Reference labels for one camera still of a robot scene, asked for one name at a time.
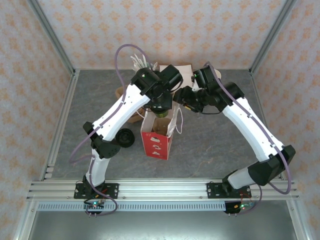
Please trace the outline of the brown cardboard cup carrier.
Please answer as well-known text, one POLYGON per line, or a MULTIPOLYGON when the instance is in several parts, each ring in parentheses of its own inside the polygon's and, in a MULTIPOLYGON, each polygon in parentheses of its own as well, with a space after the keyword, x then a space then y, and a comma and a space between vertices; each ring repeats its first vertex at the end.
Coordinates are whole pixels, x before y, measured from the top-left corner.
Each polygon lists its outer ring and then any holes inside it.
POLYGON ((170 122, 171 119, 169 118, 155 118, 152 126, 152 131, 156 134, 166 136, 170 122))

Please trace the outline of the red white paper bag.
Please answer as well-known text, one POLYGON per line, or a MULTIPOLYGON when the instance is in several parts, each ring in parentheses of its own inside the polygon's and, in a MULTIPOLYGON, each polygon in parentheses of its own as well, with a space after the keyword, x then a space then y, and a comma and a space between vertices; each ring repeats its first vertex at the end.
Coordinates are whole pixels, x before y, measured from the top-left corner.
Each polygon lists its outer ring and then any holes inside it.
POLYGON ((156 115, 147 111, 145 113, 140 133, 145 154, 148 157, 167 160, 171 149, 174 132, 181 134, 183 132, 183 114, 178 103, 172 104, 172 109, 168 111, 168 115, 164 118, 171 119, 168 125, 167 135, 160 135, 152 131, 156 115))

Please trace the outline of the black cup lid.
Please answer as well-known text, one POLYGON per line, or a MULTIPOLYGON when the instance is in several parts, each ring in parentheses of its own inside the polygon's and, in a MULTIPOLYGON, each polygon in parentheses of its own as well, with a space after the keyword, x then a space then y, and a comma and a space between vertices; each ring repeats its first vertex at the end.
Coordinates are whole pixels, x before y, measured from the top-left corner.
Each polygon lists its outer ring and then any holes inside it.
POLYGON ((135 136, 128 128, 120 129, 115 135, 115 139, 122 148, 129 148, 135 142, 135 136))

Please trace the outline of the small circuit board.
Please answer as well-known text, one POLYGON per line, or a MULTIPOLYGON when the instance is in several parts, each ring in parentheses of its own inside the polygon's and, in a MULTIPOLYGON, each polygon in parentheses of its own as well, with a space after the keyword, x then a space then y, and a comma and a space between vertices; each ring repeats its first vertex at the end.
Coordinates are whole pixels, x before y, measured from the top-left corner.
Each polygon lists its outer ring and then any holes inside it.
POLYGON ((229 216, 237 216, 241 213, 242 210, 250 209, 254 205, 255 204, 253 202, 226 201, 224 213, 226 213, 229 216))
POLYGON ((104 202, 101 200, 93 200, 86 199, 84 202, 84 210, 85 213, 90 217, 94 216, 97 217, 100 215, 104 210, 104 202))

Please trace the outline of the grey metal sheet panel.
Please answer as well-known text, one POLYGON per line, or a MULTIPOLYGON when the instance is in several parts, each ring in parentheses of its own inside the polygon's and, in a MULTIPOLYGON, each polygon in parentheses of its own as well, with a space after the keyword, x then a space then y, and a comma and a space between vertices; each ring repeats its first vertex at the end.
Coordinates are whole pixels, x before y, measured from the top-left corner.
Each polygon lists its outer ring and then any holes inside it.
POLYGON ((28 240, 298 240, 287 213, 265 207, 228 217, 218 211, 38 212, 28 240))

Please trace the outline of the aluminium side rail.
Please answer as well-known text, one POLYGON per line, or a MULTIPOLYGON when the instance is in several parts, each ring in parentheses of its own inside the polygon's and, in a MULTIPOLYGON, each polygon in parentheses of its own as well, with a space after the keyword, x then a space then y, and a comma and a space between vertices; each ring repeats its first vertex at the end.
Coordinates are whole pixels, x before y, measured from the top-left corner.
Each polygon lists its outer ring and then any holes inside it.
POLYGON ((76 69, 75 72, 71 74, 71 77, 64 95, 63 105, 61 107, 59 119, 58 119, 55 132, 51 141, 51 146, 49 148, 46 160, 44 161, 44 164, 41 170, 41 174, 39 177, 40 181, 43 181, 46 178, 46 174, 48 173, 48 168, 52 169, 55 166, 61 140, 63 137, 63 132, 68 119, 68 114, 71 107, 72 99, 73 99, 76 85, 78 82, 79 74, 80 74, 80 69, 76 69))
POLYGON ((262 101, 260 98, 260 94, 259 94, 259 90, 258 90, 258 84, 256 83, 255 79, 254 79, 254 75, 251 71, 249 71, 249 75, 251 78, 251 82, 252 82, 252 86, 255 92, 255 97, 256 97, 256 102, 258 104, 258 108, 259 108, 259 116, 260 116, 260 120, 262 121, 262 123, 268 127, 267 121, 266 121, 266 117, 264 114, 264 110, 263 110, 263 105, 262 105, 262 101))

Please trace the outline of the aluminium frame post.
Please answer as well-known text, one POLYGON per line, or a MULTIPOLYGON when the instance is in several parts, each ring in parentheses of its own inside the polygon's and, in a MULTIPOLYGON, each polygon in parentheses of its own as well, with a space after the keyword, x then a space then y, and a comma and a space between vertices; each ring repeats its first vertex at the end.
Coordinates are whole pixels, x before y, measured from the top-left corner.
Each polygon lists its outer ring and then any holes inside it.
POLYGON ((51 41, 54 49, 56 50, 57 54, 59 55, 60 59, 62 60, 63 65, 67 69, 67 71, 74 75, 75 68, 73 67, 69 57, 67 56, 61 42, 59 41, 52 25, 50 24, 45 12, 43 11, 40 3, 38 0, 26 0, 31 9, 33 10, 34 14, 38 18, 43 30, 47 34, 49 40, 51 41))
POLYGON ((248 69, 251 76, 258 70, 262 61, 266 57, 271 45, 273 44, 276 36, 284 25, 286 19, 292 11, 292 8, 295 6, 297 0, 285 0, 284 5, 279 12, 274 24, 272 25, 269 33, 267 34, 258 54, 256 55, 251 67, 248 69))

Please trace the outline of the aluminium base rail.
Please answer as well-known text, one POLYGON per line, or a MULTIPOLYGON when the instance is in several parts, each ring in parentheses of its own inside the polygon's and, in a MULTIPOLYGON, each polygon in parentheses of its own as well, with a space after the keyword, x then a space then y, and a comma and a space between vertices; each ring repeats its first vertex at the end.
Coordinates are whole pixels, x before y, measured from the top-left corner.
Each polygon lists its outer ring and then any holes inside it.
MULTIPOLYGON (((106 179, 107 183, 119 184, 118 201, 191 201, 208 200, 207 183, 221 182, 220 179, 206 178, 119 178, 106 179)), ((28 201, 71 201, 74 199, 75 179, 49 178, 33 181, 26 199, 28 201)), ((289 194, 281 194, 271 185, 249 187, 252 200, 300 200, 302 193, 297 184, 291 182, 289 194)))

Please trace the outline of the aluminium frame leg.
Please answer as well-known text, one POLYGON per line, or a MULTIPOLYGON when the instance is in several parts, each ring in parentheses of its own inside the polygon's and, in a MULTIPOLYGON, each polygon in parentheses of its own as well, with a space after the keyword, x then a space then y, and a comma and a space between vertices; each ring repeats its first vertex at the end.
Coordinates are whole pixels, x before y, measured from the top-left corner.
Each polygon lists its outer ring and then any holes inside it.
POLYGON ((28 240, 38 210, 38 201, 28 201, 18 222, 13 240, 28 240))
POLYGON ((309 235, 304 227, 302 214, 299 209, 299 202, 297 200, 287 200, 286 204, 297 240, 309 240, 309 235))

